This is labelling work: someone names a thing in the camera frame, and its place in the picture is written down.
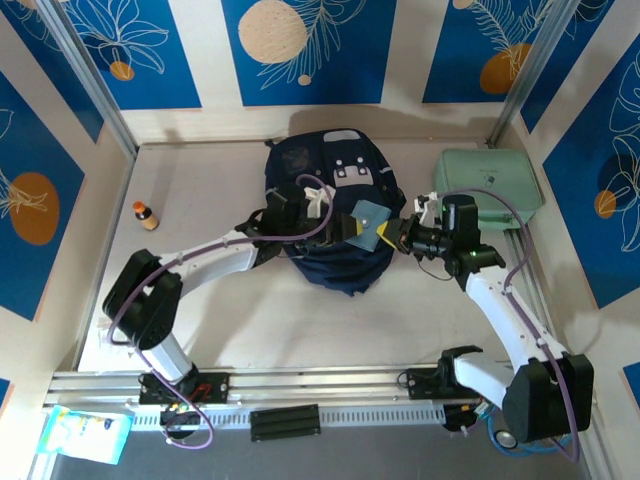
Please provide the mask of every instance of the metal bar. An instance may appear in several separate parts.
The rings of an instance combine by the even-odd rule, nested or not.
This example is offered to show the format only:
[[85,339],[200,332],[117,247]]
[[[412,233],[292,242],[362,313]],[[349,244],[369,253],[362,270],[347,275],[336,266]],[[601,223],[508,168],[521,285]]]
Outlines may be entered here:
[[[406,368],[434,368],[435,365],[402,367],[352,367],[319,369],[281,369],[262,373],[227,371],[231,374],[226,405],[206,408],[229,409],[237,405],[289,406],[318,403],[321,406],[410,404],[407,391],[397,385],[397,377]],[[93,375],[82,373],[55,374],[45,398],[45,409],[63,404],[74,409],[109,411],[159,411],[160,406],[139,406],[141,372]],[[438,404],[466,403],[452,399]]]
[[[216,430],[245,430],[251,427],[250,415],[254,409],[234,408],[229,410],[206,409],[203,413]],[[321,427],[368,427],[398,425],[442,425],[446,422],[442,405],[426,402],[411,405],[382,406],[335,406],[318,409]],[[160,429],[157,412],[142,412],[133,421],[133,431],[158,431]],[[176,425],[176,430],[205,429],[200,424]]]
[[[520,230],[507,230],[505,232],[507,242],[509,243],[511,250],[513,250],[516,263],[519,263],[526,254],[524,242],[519,240],[519,234]],[[520,271],[520,275],[524,284],[524,291],[522,292],[522,294],[526,296],[528,305],[533,310],[536,318],[538,318],[544,325],[546,321],[540,316],[540,296],[536,292],[536,285],[534,280],[535,275],[533,273],[533,270],[531,269],[530,262],[527,262],[527,264],[523,267],[523,269]]]
[[36,0],[36,5],[42,21],[51,32],[69,65],[107,125],[113,130],[120,147],[133,162],[138,150],[136,141],[91,55],[65,13],[62,3],[58,0]]
[[540,78],[542,70],[546,66],[551,54],[558,45],[569,21],[575,14],[581,0],[547,0],[553,1],[549,15],[540,27],[540,31],[533,42],[533,46],[520,73],[516,77],[511,90],[504,101],[504,107],[496,124],[487,139],[489,146],[498,146],[511,121],[520,111],[525,100],[531,93],[534,85]]
[[111,254],[113,241],[116,237],[116,230],[118,228],[120,212],[122,211],[122,207],[124,206],[124,201],[127,197],[127,191],[129,190],[129,183],[131,182],[131,176],[133,175],[133,166],[134,163],[131,162],[128,171],[125,173],[125,181],[123,182],[122,186],[120,187],[120,191],[118,192],[118,203],[112,213],[111,220],[109,221],[109,228],[107,229],[107,241],[105,242],[105,247],[102,249],[100,259],[98,260],[98,272],[96,273],[91,285],[90,291],[93,293],[91,294],[91,299],[87,302],[85,310],[82,314],[82,318],[80,319],[77,341],[75,343],[73,358],[70,365],[70,368],[74,371],[78,369],[80,358],[82,357],[82,352],[84,350],[85,343],[87,342],[87,334],[89,332],[89,327],[91,326],[91,318],[93,315],[93,311],[95,310],[98,303],[100,284],[102,283],[102,279],[104,278],[104,274],[107,270],[107,262],[109,260],[109,255]]

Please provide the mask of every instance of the beige circle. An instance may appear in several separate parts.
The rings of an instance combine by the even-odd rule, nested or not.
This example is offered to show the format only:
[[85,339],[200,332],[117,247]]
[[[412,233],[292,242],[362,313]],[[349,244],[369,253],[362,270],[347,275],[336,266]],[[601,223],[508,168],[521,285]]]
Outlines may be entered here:
[[473,2],[475,2],[475,0],[452,0],[453,7],[457,8],[458,10],[469,8],[471,5],[473,5]]
[[298,83],[302,87],[306,87],[307,85],[311,85],[311,77],[309,75],[300,75],[298,77]]
[[240,43],[256,62],[282,63],[307,44],[307,28],[293,7],[281,0],[260,0],[240,19]]

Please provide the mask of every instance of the orange bottle cap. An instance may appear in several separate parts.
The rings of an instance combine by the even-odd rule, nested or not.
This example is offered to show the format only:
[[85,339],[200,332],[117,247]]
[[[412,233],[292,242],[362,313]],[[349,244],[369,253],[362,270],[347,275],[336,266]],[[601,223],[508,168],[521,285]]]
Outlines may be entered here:
[[146,208],[147,208],[147,206],[146,206],[144,203],[142,203],[142,202],[135,202],[135,203],[133,204],[133,210],[134,210],[136,213],[142,213],[142,212],[144,212],[144,211],[145,211],[145,209],[146,209]]

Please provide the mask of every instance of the floral wall print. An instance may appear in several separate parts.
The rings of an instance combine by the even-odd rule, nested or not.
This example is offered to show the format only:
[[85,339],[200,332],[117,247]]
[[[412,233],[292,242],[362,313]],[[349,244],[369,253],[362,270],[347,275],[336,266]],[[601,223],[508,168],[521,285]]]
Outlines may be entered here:
[[582,0],[520,113],[531,132],[615,0]]
[[121,109],[201,106],[167,0],[69,0],[64,9]]
[[87,134],[96,142],[104,125],[102,115],[42,21],[36,10],[35,0],[0,0],[0,10],[47,74],[51,83],[60,92]]
[[[423,102],[504,100],[556,1],[450,0]],[[599,18],[610,1],[583,0],[582,9]],[[576,13],[567,39],[582,19]]]
[[598,306],[640,287],[640,36],[544,168]]
[[222,6],[245,106],[380,102],[395,1]]
[[84,173],[0,74],[0,306],[34,320]]

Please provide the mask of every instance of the mint green container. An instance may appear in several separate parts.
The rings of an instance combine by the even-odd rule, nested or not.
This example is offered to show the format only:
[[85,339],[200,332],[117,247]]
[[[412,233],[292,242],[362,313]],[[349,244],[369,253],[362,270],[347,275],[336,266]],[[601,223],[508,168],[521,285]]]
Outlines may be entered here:
[[[439,194],[464,188],[485,188],[503,196],[528,222],[542,206],[531,163],[516,150],[462,150],[442,152],[435,173]],[[470,193],[478,204],[481,230],[519,228],[514,215],[498,200],[483,193]]]

